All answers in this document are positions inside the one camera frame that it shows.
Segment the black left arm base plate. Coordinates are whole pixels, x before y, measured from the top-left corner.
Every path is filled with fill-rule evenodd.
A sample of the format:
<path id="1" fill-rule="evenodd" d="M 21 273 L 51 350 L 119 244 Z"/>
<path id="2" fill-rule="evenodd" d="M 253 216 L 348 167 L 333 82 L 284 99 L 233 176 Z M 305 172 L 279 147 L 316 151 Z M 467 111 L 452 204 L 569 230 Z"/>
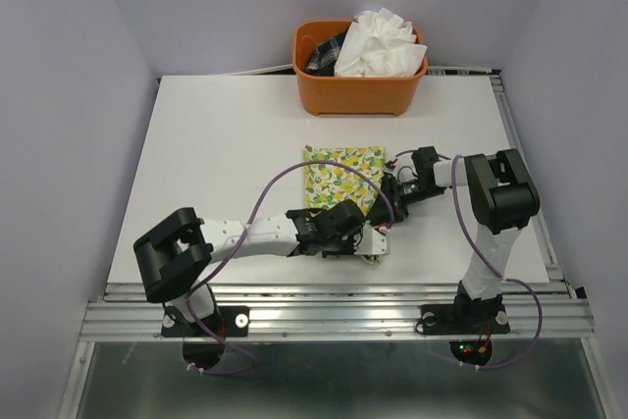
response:
<path id="1" fill-rule="evenodd" d="M 246 338 L 250 321 L 247 306 L 222 306 L 214 314 L 201 319 L 202 324 L 221 338 Z M 163 338 L 199 338 L 206 332 L 196 321 L 188 321 L 174 306 L 165 307 L 162 319 L 161 336 Z"/>

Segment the white skirt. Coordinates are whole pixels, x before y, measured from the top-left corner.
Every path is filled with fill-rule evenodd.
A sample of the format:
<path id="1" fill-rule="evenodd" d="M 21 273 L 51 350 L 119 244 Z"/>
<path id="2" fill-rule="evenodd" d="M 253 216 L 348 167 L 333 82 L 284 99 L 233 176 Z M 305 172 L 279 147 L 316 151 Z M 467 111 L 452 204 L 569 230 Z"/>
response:
<path id="1" fill-rule="evenodd" d="M 342 78 L 409 78 L 421 69 L 427 50 L 411 21 L 386 8 L 364 11 L 346 32 L 334 74 Z"/>

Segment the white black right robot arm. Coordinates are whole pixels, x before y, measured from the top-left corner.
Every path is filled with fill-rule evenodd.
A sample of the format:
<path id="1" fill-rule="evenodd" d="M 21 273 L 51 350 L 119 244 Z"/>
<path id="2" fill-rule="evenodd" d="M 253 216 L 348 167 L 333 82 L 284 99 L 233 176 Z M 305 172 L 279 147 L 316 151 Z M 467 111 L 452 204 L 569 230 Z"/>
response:
<path id="1" fill-rule="evenodd" d="M 401 183 L 385 174 L 381 182 L 384 194 L 369 209 L 368 221 L 387 226 L 393 210 L 399 223 L 408 216 L 409 205 L 465 185 L 477 222 L 477 233 L 471 236 L 462 219 L 460 197 L 455 195 L 456 218 L 472 257 L 451 304 L 419 307 L 417 330 L 428 336 L 507 334 L 502 302 L 505 269 L 515 241 L 540 210 L 539 194 L 520 153 L 506 149 L 489 156 L 448 160 L 429 146 L 412 151 L 411 159 L 415 178 Z"/>

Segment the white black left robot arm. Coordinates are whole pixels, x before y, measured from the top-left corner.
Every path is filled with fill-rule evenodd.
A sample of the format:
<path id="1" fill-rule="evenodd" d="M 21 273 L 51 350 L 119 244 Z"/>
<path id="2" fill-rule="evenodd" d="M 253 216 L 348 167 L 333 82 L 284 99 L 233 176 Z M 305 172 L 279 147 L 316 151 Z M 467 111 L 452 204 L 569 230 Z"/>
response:
<path id="1" fill-rule="evenodd" d="M 343 250 L 366 219 L 351 200 L 330 210 L 288 210 L 250 223 L 204 221 L 192 207 L 176 210 L 133 244 L 146 300 L 175 308 L 196 334 L 211 333 L 220 311 L 201 274 L 236 258 L 314 256 Z"/>

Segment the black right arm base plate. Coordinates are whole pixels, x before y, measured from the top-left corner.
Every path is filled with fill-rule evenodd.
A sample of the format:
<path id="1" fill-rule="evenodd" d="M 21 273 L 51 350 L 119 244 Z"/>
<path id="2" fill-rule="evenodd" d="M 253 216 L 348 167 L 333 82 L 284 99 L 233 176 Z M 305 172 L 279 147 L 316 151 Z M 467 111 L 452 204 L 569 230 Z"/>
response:
<path id="1" fill-rule="evenodd" d="M 452 304 L 423 304 L 419 307 L 421 326 L 426 336 L 473 336 L 486 334 L 505 335 L 510 333 L 506 310 L 503 304 L 470 306 Z"/>

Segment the lemon print skirt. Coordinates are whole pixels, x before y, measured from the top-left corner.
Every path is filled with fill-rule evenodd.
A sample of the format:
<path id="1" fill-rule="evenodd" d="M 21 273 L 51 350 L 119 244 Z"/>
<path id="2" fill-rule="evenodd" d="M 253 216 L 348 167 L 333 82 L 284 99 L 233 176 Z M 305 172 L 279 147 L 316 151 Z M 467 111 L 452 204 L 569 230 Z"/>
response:
<path id="1" fill-rule="evenodd" d="M 359 171 L 376 185 L 384 175 L 385 150 L 381 146 L 313 147 L 306 144 L 305 161 L 325 160 L 344 164 Z M 363 179 L 343 168 L 315 164 L 304 168 L 305 204 L 308 208 L 330 209 L 345 199 L 354 201 L 366 215 L 378 192 Z"/>

